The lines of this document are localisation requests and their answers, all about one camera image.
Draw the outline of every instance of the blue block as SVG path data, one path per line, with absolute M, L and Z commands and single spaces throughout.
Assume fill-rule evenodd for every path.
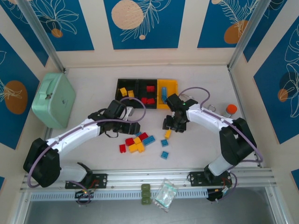
M 167 88 L 166 87 L 162 87 L 162 96 L 167 97 Z
M 166 104 L 167 96 L 162 96 L 163 103 Z
M 166 139 L 161 140 L 162 147 L 168 146 L 168 141 Z
M 153 143 L 154 141 L 156 141 L 156 139 L 154 138 L 154 136 L 151 135 L 148 138 L 144 139 L 142 142 L 143 142 L 144 146 L 147 146 L 150 143 Z
M 169 154 L 168 152 L 163 151 L 162 155 L 161 155 L 161 158 L 167 160 L 168 154 Z

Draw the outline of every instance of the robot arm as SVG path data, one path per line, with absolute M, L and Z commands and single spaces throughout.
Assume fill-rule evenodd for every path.
M 61 159 L 77 146 L 91 138 L 106 133 L 106 131 L 126 134 L 138 133 L 140 130 L 139 123 L 115 121 L 97 123 L 105 119 L 127 120 L 128 116 L 131 116 L 132 113 L 132 107 L 126 107 L 123 103 L 113 100 L 107 109 L 102 109 L 90 114 L 88 118 L 77 127 L 46 141 L 40 138 L 36 139 L 32 143 L 23 165 L 24 170 L 29 173 L 38 156 L 50 145 L 57 142 L 34 167 L 32 177 L 42 187 L 48 187 L 56 180 L 76 181 L 82 183 L 84 186 L 90 186 L 90 183 L 93 181 L 93 174 L 87 166 L 82 163 L 61 165 Z
M 219 134 L 221 155 L 205 167 L 204 176 L 208 183 L 212 184 L 214 180 L 217 180 L 217 176 L 238 165 L 253 152 L 253 148 L 247 141 L 228 125 L 230 123 L 236 126 L 256 146 L 244 119 L 232 120 L 225 118 L 206 108 L 201 108 L 200 104 L 193 99 L 184 102 L 176 94 L 169 96 L 166 103 L 173 115 L 166 116 L 163 122 L 163 129 L 172 129 L 183 133 L 186 130 L 187 122 L 195 122 Z

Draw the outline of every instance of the mint green case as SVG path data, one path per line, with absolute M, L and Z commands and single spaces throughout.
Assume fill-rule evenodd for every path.
M 63 73 L 48 73 L 32 103 L 34 114 L 49 128 L 66 128 L 76 93 Z

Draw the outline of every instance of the red block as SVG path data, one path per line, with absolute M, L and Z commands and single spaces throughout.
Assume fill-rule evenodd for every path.
M 148 85 L 146 87 L 146 92 L 154 92 L 155 91 L 155 86 L 154 85 Z
M 125 142 L 126 142 L 126 145 L 127 145 L 127 146 L 131 146 L 131 145 L 135 144 L 133 138 L 126 139 Z
M 126 152 L 126 145 L 125 144 L 120 145 L 120 152 L 121 153 L 125 153 Z
M 147 99 L 146 97 L 142 97 L 142 98 L 141 98 L 141 102 L 143 102 L 143 104 L 147 104 L 147 100 L 148 100 L 148 99 Z
M 147 103 L 148 104 L 155 104 L 155 99 L 154 98 L 148 99 Z
M 138 137 L 140 138 L 141 141 L 143 141 L 144 139 L 147 139 L 149 136 L 146 133 L 142 133 Z

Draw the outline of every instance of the yellow tray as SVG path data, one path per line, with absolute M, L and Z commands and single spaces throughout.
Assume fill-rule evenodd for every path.
M 162 100 L 162 87 L 167 88 L 167 97 L 172 94 L 178 94 L 178 82 L 171 79 L 158 79 L 157 80 L 157 109 L 168 109 L 167 104 L 164 104 Z

